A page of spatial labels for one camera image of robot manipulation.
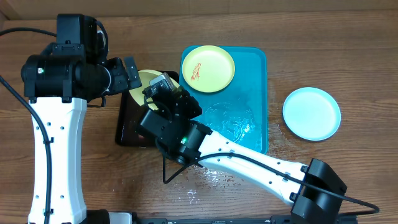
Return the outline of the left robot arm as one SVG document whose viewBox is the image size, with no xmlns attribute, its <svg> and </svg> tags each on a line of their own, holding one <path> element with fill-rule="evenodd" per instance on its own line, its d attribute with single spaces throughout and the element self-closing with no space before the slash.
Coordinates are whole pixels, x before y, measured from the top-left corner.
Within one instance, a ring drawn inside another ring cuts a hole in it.
<svg viewBox="0 0 398 224">
<path fill-rule="evenodd" d="M 57 16 L 57 39 L 21 70 L 34 125 L 34 197 L 29 223 L 131 223 L 131 212 L 88 210 L 81 183 L 81 139 L 88 104 L 140 87 L 133 58 L 108 58 L 100 21 Z"/>
</svg>

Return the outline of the light blue plate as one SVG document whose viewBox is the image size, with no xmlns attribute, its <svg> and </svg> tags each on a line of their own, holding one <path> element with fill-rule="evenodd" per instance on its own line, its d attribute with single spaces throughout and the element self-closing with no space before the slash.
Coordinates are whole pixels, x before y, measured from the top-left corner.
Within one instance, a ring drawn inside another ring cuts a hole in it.
<svg viewBox="0 0 398 224">
<path fill-rule="evenodd" d="M 303 87 L 284 101 L 282 116 L 287 127 L 308 141 L 323 141 L 334 135 L 341 124 L 341 110 L 326 91 Z"/>
</svg>

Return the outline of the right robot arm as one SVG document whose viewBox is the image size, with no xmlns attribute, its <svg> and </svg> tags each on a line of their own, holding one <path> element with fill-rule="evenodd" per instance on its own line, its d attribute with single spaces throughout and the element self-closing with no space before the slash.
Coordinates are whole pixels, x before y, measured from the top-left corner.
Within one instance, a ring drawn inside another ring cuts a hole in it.
<svg viewBox="0 0 398 224">
<path fill-rule="evenodd" d="M 201 108 L 182 87 L 147 87 L 142 97 L 136 132 L 153 139 L 165 160 L 183 169 L 199 165 L 248 180 L 291 206 L 294 223 L 337 222 L 347 186 L 327 163 L 283 161 L 230 141 L 194 120 Z"/>
</svg>

